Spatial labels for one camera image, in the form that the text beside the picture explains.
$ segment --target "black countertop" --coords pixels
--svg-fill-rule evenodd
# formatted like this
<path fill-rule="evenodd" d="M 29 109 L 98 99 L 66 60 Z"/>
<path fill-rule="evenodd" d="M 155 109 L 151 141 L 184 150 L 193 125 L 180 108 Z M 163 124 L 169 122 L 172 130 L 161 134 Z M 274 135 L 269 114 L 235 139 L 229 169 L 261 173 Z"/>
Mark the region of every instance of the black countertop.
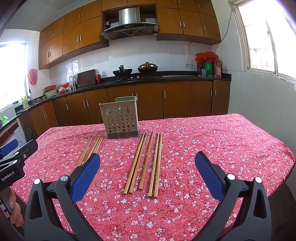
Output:
<path fill-rule="evenodd" d="M 133 77 L 132 80 L 118 81 L 116 76 L 103 78 L 102 82 L 100 84 L 89 85 L 89 86 L 77 88 L 75 90 L 66 91 L 64 93 L 58 93 L 51 98 L 45 99 L 39 103 L 31 105 L 30 107 L 28 107 L 26 109 L 22 109 L 22 110 L 18 111 L 17 113 L 22 113 L 24 111 L 31 110 L 37 106 L 40 106 L 41 104 L 44 104 L 45 102 L 47 102 L 49 100 L 57 99 L 60 97 L 64 97 L 64 96 L 68 96 L 68 95 L 72 95 L 72 94 L 76 94 L 76 93 L 81 93 L 81 92 L 85 92 L 85 91 L 91 91 L 91 90 L 120 86 L 120 85 L 154 83 L 154 82 L 174 81 L 174 80 L 196 80 L 196 81 L 199 81 L 199 80 L 203 80 L 203 81 L 205 81 L 205 80 L 208 80 L 208 81 L 225 80 L 225 81 L 231 81 L 231 74 L 224 74 L 224 73 L 222 73 L 223 78 L 201 77 L 201 76 L 197 76 L 196 75 L 197 72 L 195 72 L 195 71 L 159 71 L 156 73 L 158 74 L 157 78 L 149 78 L 149 77 L 148 78 L 141 78 L 141 77 L 137 78 L 140 75 L 139 73 L 131 74 L 131 76 Z"/>

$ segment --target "table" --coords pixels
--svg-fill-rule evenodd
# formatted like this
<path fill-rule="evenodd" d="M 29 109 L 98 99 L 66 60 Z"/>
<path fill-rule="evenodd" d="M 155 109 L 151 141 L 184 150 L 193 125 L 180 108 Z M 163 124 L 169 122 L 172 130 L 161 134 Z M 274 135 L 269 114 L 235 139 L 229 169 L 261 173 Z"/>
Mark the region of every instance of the table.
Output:
<path fill-rule="evenodd" d="M 261 177 L 268 196 L 285 182 L 295 165 L 295 157 L 282 141 L 239 114 L 140 121 L 139 128 L 141 134 L 163 133 L 158 198 L 147 197 L 153 152 L 143 190 L 137 187 L 144 157 L 135 191 L 123 195 L 141 137 L 104 139 L 100 169 L 84 199 L 77 202 L 104 240 L 192 240 L 218 205 L 195 167 L 198 151 L 239 179 Z M 38 151 L 26 161 L 26 176 L 13 185 L 14 191 L 26 202 L 34 179 L 49 182 L 69 175 L 87 140 L 93 138 L 91 148 L 102 134 L 106 136 L 102 124 L 49 129 L 37 139 Z M 238 199 L 227 226 L 233 224 L 241 201 Z M 71 231 L 57 202 L 55 207 L 64 228 Z"/>

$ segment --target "human hand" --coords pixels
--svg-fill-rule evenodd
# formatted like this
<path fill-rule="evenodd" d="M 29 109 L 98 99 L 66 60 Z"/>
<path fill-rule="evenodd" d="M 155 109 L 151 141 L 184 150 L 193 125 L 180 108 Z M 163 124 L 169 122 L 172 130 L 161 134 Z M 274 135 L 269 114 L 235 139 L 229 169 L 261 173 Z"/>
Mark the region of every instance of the human hand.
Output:
<path fill-rule="evenodd" d="M 14 191 L 11 188 L 9 188 L 8 202 L 11 209 L 13 209 L 13 212 L 10 216 L 10 221 L 11 223 L 19 227 L 24 224 L 24 218 L 22 217 L 22 214 L 20 211 L 20 205 L 16 203 L 16 199 L 17 198 Z"/>

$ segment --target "ceiling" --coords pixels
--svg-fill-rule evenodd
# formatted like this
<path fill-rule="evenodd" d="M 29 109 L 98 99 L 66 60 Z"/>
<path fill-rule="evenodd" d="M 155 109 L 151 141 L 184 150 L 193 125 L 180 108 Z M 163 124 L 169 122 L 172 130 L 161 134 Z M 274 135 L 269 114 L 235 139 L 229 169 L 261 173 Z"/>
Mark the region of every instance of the ceiling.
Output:
<path fill-rule="evenodd" d="M 41 31 L 64 14 L 94 0 L 27 0 L 6 28 Z"/>

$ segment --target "window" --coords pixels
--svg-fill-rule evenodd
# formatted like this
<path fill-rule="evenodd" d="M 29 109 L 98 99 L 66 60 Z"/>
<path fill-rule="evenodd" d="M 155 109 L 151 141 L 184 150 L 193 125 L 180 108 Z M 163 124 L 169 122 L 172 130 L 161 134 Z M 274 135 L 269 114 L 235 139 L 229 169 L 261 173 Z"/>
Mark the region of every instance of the window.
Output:
<path fill-rule="evenodd" d="M 0 44 L 0 110 L 27 95 L 26 44 Z"/>
<path fill-rule="evenodd" d="M 234 3 L 249 69 L 296 78 L 296 28 L 277 0 Z"/>

